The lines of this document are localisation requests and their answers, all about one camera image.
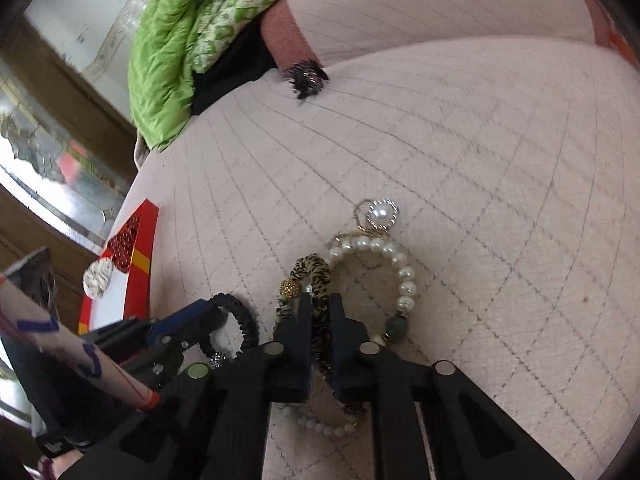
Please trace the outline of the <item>pearl brooch with gold chain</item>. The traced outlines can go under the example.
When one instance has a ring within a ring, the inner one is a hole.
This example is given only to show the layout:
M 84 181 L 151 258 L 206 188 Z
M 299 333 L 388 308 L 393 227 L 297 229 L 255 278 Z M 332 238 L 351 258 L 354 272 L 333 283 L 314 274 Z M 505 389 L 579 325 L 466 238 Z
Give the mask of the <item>pearl brooch with gold chain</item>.
M 400 210 L 390 198 L 365 198 L 356 203 L 354 219 L 359 231 L 376 236 L 390 234 Z

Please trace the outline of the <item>red cardboard tray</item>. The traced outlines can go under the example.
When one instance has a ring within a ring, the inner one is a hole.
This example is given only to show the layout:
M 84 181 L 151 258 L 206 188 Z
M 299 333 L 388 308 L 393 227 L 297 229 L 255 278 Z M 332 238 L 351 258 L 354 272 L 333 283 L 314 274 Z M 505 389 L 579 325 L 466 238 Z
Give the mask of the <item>red cardboard tray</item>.
M 159 212 L 156 205 L 144 200 L 85 270 L 78 323 L 81 335 L 128 318 L 148 317 Z

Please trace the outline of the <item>white patterned scrunchie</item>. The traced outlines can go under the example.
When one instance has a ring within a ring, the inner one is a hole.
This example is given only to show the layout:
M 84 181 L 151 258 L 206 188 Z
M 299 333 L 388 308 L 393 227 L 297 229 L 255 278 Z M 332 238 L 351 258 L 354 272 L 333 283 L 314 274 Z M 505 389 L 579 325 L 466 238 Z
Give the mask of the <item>white patterned scrunchie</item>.
M 103 297 L 111 278 L 115 266 L 111 258 L 99 258 L 90 264 L 82 276 L 82 287 L 87 297 L 92 300 Z

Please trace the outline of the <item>red dotted scrunchie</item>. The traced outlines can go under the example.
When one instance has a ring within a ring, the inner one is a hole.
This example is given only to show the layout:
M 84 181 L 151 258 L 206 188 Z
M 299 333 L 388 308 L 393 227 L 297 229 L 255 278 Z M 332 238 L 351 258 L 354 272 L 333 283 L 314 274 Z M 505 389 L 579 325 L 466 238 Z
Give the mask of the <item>red dotted scrunchie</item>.
M 128 273 L 130 270 L 139 224 L 138 216 L 130 217 L 118 233 L 107 242 L 107 251 L 111 254 L 114 266 L 122 273 Z

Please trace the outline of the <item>wooden door with stained glass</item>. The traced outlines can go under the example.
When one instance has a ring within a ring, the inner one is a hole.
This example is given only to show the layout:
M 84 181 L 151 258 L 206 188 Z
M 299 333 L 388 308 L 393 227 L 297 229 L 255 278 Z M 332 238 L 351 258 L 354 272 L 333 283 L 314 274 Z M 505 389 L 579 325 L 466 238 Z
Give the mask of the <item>wooden door with stained glass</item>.
M 1 265 L 46 246 L 74 330 L 82 274 L 137 173 L 134 128 L 27 18 L 1 36 Z

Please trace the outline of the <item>pink quilted mattress cover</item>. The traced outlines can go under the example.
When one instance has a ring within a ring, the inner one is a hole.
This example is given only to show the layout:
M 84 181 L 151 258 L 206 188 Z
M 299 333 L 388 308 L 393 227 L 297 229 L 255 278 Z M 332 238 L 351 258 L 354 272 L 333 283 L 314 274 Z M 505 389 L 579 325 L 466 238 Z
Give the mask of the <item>pink quilted mattress cover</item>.
M 143 164 L 160 210 L 151 309 L 231 292 L 269 338 L 281 281 L 399 207 L 418 298 L 397 350 L 449 360 L 575 478 L 639 415 L 639 74 L 578 42 L 475 38 L 333 66 L 299 102 L 276 73 Z

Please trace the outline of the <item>green quilt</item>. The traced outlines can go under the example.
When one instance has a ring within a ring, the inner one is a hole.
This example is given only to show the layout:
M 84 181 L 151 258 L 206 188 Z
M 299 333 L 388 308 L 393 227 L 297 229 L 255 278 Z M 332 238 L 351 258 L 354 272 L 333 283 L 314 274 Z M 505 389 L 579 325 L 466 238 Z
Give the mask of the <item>green quilt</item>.
M 150 0 L 129 55 L 130 113 L 150 150 L 166 148 L 190 118 L 194 84 L 186 58 L 210 0 Z

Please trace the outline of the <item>black hair claw clip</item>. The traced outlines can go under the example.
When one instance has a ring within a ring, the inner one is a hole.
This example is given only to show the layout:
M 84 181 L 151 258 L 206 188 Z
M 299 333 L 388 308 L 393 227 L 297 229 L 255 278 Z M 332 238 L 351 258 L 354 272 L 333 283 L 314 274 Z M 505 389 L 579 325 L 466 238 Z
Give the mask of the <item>black hair claw clip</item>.
M 330 81 L 326 71 L 317 61 L 311 58 L 295 63 L 284 74 L 288 82 L 292 84 L 298 100 L 306 100 L 310 96 L 316 96 Z

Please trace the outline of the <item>green patterned white blanket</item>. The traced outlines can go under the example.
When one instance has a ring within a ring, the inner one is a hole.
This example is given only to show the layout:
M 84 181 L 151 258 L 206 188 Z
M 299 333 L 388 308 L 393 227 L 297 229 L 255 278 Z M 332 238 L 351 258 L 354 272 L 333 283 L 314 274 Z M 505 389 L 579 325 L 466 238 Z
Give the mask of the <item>green patterned white blanket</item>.
M 278 0 L 212 0 L 198 19 L 190 51 L 190 69 L 204 74 L 230 46 L 242 29 Z

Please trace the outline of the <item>pink quilted pillow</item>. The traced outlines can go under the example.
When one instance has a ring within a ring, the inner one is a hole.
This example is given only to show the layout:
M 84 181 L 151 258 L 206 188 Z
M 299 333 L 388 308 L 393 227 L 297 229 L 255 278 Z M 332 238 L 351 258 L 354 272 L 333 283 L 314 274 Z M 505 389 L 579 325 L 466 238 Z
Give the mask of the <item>pink quilted pillow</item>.
M 597 40 L 587 0 L 280 0 L 262 14 L 260 33 L 281 70 L 308 58 L 330 66 L 432 40 Z

